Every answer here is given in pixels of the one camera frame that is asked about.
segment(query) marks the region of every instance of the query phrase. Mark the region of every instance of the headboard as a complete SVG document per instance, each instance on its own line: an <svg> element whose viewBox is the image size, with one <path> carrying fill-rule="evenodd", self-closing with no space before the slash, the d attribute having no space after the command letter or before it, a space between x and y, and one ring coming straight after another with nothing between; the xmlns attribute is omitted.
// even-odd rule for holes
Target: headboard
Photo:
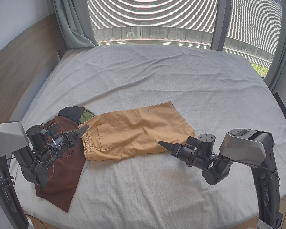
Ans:
<svg viewBox="0 0 286 229"><path fill-rule="evenodd" d="M0 51L0 122L10 119L26 88L63 47L56 16L51 14Z"/></svg>

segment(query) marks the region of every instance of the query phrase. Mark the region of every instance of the dark baseboard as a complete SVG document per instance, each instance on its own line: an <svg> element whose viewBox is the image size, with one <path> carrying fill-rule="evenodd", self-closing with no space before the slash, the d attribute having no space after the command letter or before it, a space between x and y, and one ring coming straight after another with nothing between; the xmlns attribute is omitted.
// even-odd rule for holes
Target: dark baseboard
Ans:
<svg viewBox="0 0 286 229"><path fill-rule="evenodd" d="M282 102L280 96L277 94L277 92L274 94L274 98L278 102L278 105L280 106L280 108L284 114L284 117L286 118L286 107L285 107L284 103Z"/></svg>

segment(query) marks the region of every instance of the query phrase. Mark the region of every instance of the green grass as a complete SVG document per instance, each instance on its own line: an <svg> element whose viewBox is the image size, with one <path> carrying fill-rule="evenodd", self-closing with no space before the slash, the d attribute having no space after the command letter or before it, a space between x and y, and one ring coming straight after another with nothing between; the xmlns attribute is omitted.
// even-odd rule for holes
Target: green grass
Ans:
<svg viewBox="0 0 286 229"><path fill-rule="evenodd" d="M257 71L257 73L258 73L261 77L265 77L265 76L263 76L263 75L258 71L258 69L262 70L265 75L267 74L267 72L268 72L268 70L269 70L268 68L265 68L265 67L263 67L262 65L259 65L259 64L251 63L251 65L253 66L253 68Z"/></svg>

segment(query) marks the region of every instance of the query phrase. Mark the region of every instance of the bed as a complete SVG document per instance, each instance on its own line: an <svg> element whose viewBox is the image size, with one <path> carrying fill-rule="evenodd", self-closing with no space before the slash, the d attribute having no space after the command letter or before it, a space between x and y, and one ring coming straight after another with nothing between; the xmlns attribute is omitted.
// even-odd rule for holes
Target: bed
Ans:
<svg viewBox="0 0 286 229"><path fill-rule="evenodd" d="M244 58L212 50L166 45L111 45L68 50L45 81L22 124L53 119L66 106L96 114L171 101L196 135L248 128L271 132L286 195L286 120L273 95ZM258 215L249 167L234 163L211 186L201 170L170 153L84 168L69 212L38 198L17 162L10 173L23 209L58 228L232 228Z"/></svg>

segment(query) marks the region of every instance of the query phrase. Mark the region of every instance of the brown garment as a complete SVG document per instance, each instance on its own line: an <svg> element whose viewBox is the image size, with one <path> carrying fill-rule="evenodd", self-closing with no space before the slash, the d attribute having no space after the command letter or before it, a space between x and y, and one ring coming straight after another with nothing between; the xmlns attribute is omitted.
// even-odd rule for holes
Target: brown garment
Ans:
<svg viewBox="0 0 286 229"><path fill-rule="evenodd" d="M167 149L158 141L185 144L194 129L184 120L171 102L100 114L82 125L89 125L83 134L87 160L103 161Z"/></svg>
<svg viewBox="0 0 286 229"><path fill-rule="evenodd" d="M44 129L54 123L57 124L60 132L78 129L77 123L62 116L56 116L54 120L50 120L46 125L44 125ZM73 150L73 154L69 157L63 160L55 160L54 175L45 186L35 186L37 197L46 199L65 212L68 212L69 210L69 206L76 191L80 174L86 160L81 139L78 141L77 145L73 147ZM71 152L72 150L68 149L63 153L62 158L69 155ZM52 173L53 166L48 169L48 176L51 177Z"/></svg>

